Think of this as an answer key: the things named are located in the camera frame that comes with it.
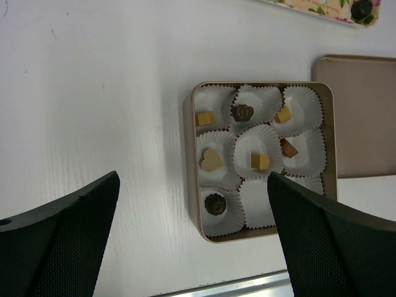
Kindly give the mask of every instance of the chocolate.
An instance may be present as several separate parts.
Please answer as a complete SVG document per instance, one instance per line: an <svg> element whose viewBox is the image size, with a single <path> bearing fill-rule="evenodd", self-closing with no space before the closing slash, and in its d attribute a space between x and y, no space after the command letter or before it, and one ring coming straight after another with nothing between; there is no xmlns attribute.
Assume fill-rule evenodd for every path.
<svg viewBox="0 0 396 297"><path fill-rule="evenodd" d="M254 114L253 107L248 105L238 105L231 109L236 122L248 122Z"/></svg>
<svg viewBox="0 0 396 297"><path fill-rule="evenodd" d="M219 194L211 194L205 199L205 208L211 215L221 215L227 208L226 200Z"/></svg>
<svg viewBox="0 0 396 297"><path fill-rule="evenodd" d="M266 170L270 166L270 156L252 153L251 167L257 170Z"/></svg>
<svg viewBox="0 0 396 297"><path fill-rule="evenodd" d="M201 127L201 126L206 126L210 124L216 123L215 120L215 115L213 114L213 111L206 111L204 113L198 113L196 114L196 126Z"/></svg>
<svg viewBox="0 0 396 297"><path fill-rule="evenodd" d="M351 16L354 20L363 20L369 16L372 11L372 2L370 0L359 0L353 3L351 7Z"/></svg>
<svg viewBox="0 0 396 297"><path fill-rule="evenodd" d="M281 108L281 110L277 113L275 120L279 124L283 124L283 123L291 120L291 112L286 105L284 105Z"/></svg>
<svg viewBox="0 0 396 297"><path fill-rule="evenodd" d="M282 149L282 154L288 158L293 158L295 155L298 154L296 148L292 146L292 144L286 139L282 139L280 141L280 146Z"/></svg>

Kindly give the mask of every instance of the caramel chocolate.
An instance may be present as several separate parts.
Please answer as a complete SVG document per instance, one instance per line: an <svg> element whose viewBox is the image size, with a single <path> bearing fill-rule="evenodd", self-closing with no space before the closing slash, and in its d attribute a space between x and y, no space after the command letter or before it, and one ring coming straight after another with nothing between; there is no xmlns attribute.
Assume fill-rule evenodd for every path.
<svg viewBox="0 0 396 297"><path fill-rule="evenodd" d="M275 120L279 124L283 124L283 123L291 120L291 112L286 105L284 105L281 108L281 110L278 112L277 116L275 117Z"/></svg>
<svg viewBox="0 0 396 297"><path fill-rule="evenodd" d="M252 153L251 166L253 169L265 170L270 166L270 156Z"/></svg>
<svg viewBox="0 0 396 297"><path fill-rule="evenodd" d="M215 115L213 114L213 111L206 111L204 113L198 113L196 114L196 126L201 127L201 126L206 126L210 124L215 124Z"/></svg>
<svg viewBox="0 0 396 297"><path fill-rule="evenodd" d="M298 154L296 148L292 146L292 144L286 139L282 139L280 141L280 146L282 149L282 154L288 158L293 158L295 155Z"/></svg>

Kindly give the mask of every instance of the brown lid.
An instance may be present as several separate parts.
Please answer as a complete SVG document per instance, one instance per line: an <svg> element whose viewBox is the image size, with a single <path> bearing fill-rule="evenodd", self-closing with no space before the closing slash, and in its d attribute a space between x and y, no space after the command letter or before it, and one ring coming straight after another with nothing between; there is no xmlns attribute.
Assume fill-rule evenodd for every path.
<svg viewBox="0 0 396 297"><path fill-rule="evenodd" d="M312 80L334 94L338 177L396 174L396 59L328 55Z"/></svg>

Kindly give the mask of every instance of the paper cupcake liner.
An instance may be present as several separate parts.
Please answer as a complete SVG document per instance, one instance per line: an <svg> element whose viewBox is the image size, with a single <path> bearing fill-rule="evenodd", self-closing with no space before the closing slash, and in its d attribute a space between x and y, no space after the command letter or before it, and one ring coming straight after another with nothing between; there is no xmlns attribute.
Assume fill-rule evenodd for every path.
<svg viewBox="0 0 396 297"><path fill-rule="evenodd" d="M253 107L253 116L248 122L236 122L231 114L231 131L236 135L259 123L271 122L282 107L282 94L276 87L241 87L233 101L232 107L248 105Z"/></svg>
<svg viewBox="0 0 396 297"><path fill-rule="evenodd" d="M268 178L249 179L239 189L245 224L250 229L275 226L267 190Z"/></svg>
<svg viewBox="0 0 396 297"><path fill-rule="evenodd" d="M223 85L209 85L196 91L194 97L195 114L213 111L215 124L197 127L197 133L223 129L230 126L230 106L236 89Z"/></svg>
<svg viewBox="0 0 396 297"><path fill-rule="evenodd" d="M236 174L232 162L235 139L230 131L211 131L197 137L198 174L199 184L202 187L219 187L228 191L239 188L241 179ZM208 149L217 151L223 160L223 167L212 172L206 172L201 168L204 153Z"/></svg>
<svg viewBox="0 0 396 297"><path fill-rule="evenodd" d="M291 112L291 120L283 124L272 122L280 137L297 136L322 124L321 101L313 90L307 87L288 87L283 96Z"/></svg>
<svg viewBox="0 0 396 297"><path fill-rule="evenodd" d="M286 140L298 151L293 158L283 156L287 175L312 177L324 171L326 151L319 128L308 130L296 137L287 137Z"/></svg>
<svg viewBox="0 0 396 297"><path fill-rule="evenodd" d="M252 153L266 154L270 157L270 165L266 170L251 168ZM261 178L272 171L282 172L283 161L280 140L277 133L266 124L261 124L242 133L235 142L234 168L243 178Z"/></svg>
<svg viewBox="0 0 396 297"><path fill-rule="evenodd" d="M226 210L221 215L211 215L206 211L205 199L211 194L219 194L226 200ZM201 188L200 204L202 225L206 236L228 235L242 229L244 214L238 192L227 192L216 188Z"/></svg>
<svg viewBox="0 0 396 297"><path fill-rule="evenodd" d="M314 176L312 178L297 178L286 176L288 179L298 183L300 186L306 187L312 192L318 193L319 195L324 194L322 178L320 176Z"/></svg>

